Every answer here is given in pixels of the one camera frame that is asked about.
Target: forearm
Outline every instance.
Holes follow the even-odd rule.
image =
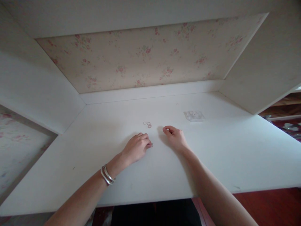
[[[190,150],[183,152],[198,194],[216,225],[257,225],[239,201]]]
[[[107,170],[115,178],[126,166],[120,153],[107,164]],[[107,186],[100,170],[97,171],[58,209],[45,226],[84,225]]]

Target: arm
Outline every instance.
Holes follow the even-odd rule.
[[[123,151],[108,162],[109,175],[115,178],[127,166],[141,159],[150,147],[151,141],[146,133],[133,136]],[[84,225],[107,186],[100,170],[97,171],[58,209],[45,226]]]
[[[185,159],[198,195],[216,225],[257,225],[240,202],[191,151],[182,130],[166,126],[163,132],[174,149]]]

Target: floral wallpaper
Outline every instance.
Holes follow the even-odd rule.
[[[79,93],[223,79],[264,15],[37,42]]]
[[[0,205],[56,136],[0,105]]]

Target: left hand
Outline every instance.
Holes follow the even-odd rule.
[[[148,134],[139,133],[128,141],[121,154],[124,156],[127,165],[131,165],[143,158],[146,150],[151,147],[152,143],[148,139]]]

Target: white wall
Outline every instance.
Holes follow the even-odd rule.
[[[9,12],[33,38],[267,13],[275,0],[12,0]]]
[[[0,14],[0,104],[55,133],[64,133],[85,103],[1,5]]]
[[[279,1],[226,78],[220,92],[258,114],[301,83],[301,3]]]

